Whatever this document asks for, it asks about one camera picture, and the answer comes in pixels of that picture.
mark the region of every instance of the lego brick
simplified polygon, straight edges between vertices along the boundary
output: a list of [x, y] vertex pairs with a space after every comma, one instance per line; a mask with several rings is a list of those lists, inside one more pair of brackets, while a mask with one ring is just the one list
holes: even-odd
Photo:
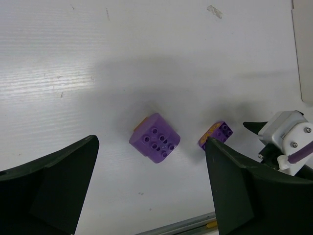
[[233, 131], [229, 128], [226, 122], [219, 121], [210, 127], [210, 129], [198, 141], [198, 144], [203, 150], [205, 150], [205, 143], [208, 137], [213, 137], [220, 142], [225, 143], [232, 134]]
[[158, 113], [145, 118], [129, 140], [135, 149], [154, 163], [162, 162], [179, 142], [180, 136]]

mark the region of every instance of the small purple brick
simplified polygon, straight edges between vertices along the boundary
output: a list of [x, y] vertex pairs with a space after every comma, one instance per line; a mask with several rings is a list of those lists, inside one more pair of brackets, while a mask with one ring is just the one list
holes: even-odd
[[213, 137], [219, 140], [222, 143], [225, 143], [226, 140], [233, 134], [233, 131], [224, 121], [215, 123], [210, 129], [201, 137], [198, 144], [205, 150], [205, 143], [208, 137]]

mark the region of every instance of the lego stud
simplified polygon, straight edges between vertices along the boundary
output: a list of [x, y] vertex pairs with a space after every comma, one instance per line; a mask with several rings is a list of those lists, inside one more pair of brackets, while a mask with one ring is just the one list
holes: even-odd
[[173, 150], [175, 147], [171, 143], [168, 145], [169, 150]]
[[157, 148], [157, 144], [156, 144], [156, 143], [153, 143], [153, 144], [151, 145], [151, 148], [156, 149], [156, 148]]
[[146, 143], [148, 143], [150, 141], [150, 137], [149, 136], [145, 136], [145, 138], [143, 139]]
[[157, 129], [153, 128], [151, 132], [152, 132], [152, 134], [157, 134]]
[[160, 141], [164, 141], [164, 140], [165, 140], [165, 137], [164, 137], [163, 135], [161, 135], [161, 136], [159, 137], [159, 140], [160, 140]]

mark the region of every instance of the white panel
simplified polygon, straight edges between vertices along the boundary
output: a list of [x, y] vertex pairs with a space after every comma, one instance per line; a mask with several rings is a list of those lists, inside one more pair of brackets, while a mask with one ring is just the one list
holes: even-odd
[[313, 1], [303, 2], [292, 11], [299, 65], [301, 94], [304, 102], [313, 103]]
[[[263, 146], [243, 121], [283, 110], [313, 120], [300, 96], [291, 8], [286, 0], [2, 0], [1, 170], [96, 134], [77, 235], [133, 235], [212, 212], [197, 141], [215, 121], [234, 130], [228, 145], [256, 158]], [[181, 136], [161, 164], [128, 144], [152, 112]]]

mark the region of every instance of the purple cable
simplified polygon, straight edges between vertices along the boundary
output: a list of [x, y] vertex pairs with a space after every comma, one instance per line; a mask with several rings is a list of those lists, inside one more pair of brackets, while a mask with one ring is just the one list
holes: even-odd
[[288, 156], [288, 162], [294, 164], [313, 153], [313, 141], [299, 151]]

